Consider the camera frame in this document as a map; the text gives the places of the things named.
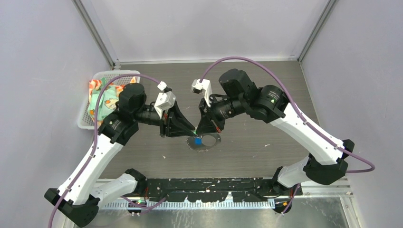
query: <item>white panel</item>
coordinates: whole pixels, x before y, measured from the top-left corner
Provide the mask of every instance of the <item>white panel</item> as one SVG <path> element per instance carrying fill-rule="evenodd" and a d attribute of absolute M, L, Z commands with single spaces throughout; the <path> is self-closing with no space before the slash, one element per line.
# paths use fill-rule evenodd
<path fill-rule="evenodd" d="M 322 126 L 376 166 L 348 175 L 364 228 L 402 227 L 402 9 L 401 0 L 339 1 L 303 62 Z"/>
<path fill-rule="evenodd" d="M 120 61 L 296 58 L 327 0 L 92 0 Z"/>
<path fill-rule="evenodd" d="M 0 1 L 0 21 L 0 226 L 42 228 L 45 191 L 91 145 L 77 117 L 88 80 L 109 65 L 71 0 Z"/>

